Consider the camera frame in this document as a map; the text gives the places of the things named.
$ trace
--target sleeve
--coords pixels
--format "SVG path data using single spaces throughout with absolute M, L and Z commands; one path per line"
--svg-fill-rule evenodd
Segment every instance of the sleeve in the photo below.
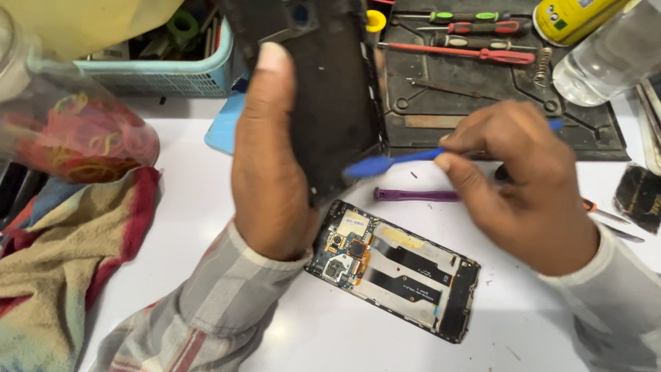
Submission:
M 574 313 L 586 364 L 595 371 L 658 371 L 661 361 L 661 279 L 607 228 L 581 270 L 540 278 Z
M 107 335 L 92 370 L 236 371 L 266 311 L 310 258 L 265 258 L 230 222 L 188 280 Z

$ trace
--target fingernail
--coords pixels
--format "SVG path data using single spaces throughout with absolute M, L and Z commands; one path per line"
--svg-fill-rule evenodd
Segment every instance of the fingernail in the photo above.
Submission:
M 450 137 L 449 134 L 446 134 L 445 136 L 442 136 L 440 140 L 438 140 L 438 144 L 442 144 L 443 141 L 445 141 L 448 137 Z
M 436 165 L 439 168 L 441 168 L 444 172 L 447 172 L 450 169 L 450 163 L 447 160 L 447 156 L 444 156 L 443 154 L 436 156 L 436 159 L 434 159 L 434 163 L 436 163 Z
M 257 69 L 265 71 L 282 71 L 287 59 L 287 50 L 275 42 L 265 42 L 259 49 Z

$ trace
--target wrist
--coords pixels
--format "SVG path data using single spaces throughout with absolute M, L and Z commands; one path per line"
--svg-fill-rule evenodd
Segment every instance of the wrist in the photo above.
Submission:
M 580 227 L 573 234 L 567 234 L 570 241 L 553 250 L 547 250 L 542 260 L 531 265 L 538 273 L 559 277 L 568 275 L 586 267 L 597 254 L 600 244 L 600 234 L 597 226 L 585 216 Z
M 267 229 L 259 228 L 253 229 L 253 223 L 245 222 L 238 216 L 234 221 L 237 231 L 241 238 L 253 251 L 259 255 L 274 261 L 295 261 L 299 259 L 303 252 L 283 244 L 277 238 L 273 238 L 275 234 L 267 231 Z

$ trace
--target smartphone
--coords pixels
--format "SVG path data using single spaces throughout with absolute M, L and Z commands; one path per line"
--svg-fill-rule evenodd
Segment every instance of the smartphone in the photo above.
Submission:
M 292 55 L 297 80 L 291 113 L 296 160 L 312 204 L 351 186 L 342 172 L 387 151 L 373 50 L 364 43 L 360 0 L 219 0 L 246 65 L 260 45 L 277 42 Z
M 480 265 L 335 200 L 305 270 L 453 344 L 466 335 Z

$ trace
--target black rubber mat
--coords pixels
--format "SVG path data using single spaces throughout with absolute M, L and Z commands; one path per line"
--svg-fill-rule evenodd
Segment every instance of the black rubber mat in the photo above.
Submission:
M 536 4 L 538 1 L 530 0 L 398 0 L 393 10 L 396 13 L 509 11 L 513 19 L 531 19 Z M 425 20 L 393 19 L 386 28 L 383 41 L 429 45 L 433 32 L 416 31 L 416 27 L 422 26 L 434 25 Z M 544 42 L 534 29 L 523 38 L 512 38 L 512 43 L 540 48 L 552 47 Z M 571 47 L 552 48 L 551 68 L 571 50 Z M 383 103 L 393 155 L 435 148 L 438 139 L 452 131 L 448 128 L 421 128 L 419 124 L 411 127 L 410 120 L 413 118 L 451 123 L 460 119 L 457 116 L 468 115 L 479 108 L 494 104 L 497 100 L 515 99 L 537 103 L 539 109 L 549 118 L 561 119 L 564 127 L 557 135 L 576 150 L 579 160 L 630 160 L 611 105 L 607 103 L 588 108 L 566 102 L 553 89 L 551 73 L 545 80 L 546 88 L 533 84 L 535 64 L 515 67 L 476 58 L 386 50 L 385 67 L 387 96 L 383 97 Z M 412 85 L 407 80 L 410 77 L 476 91 L 492 98 L 475 98 Z

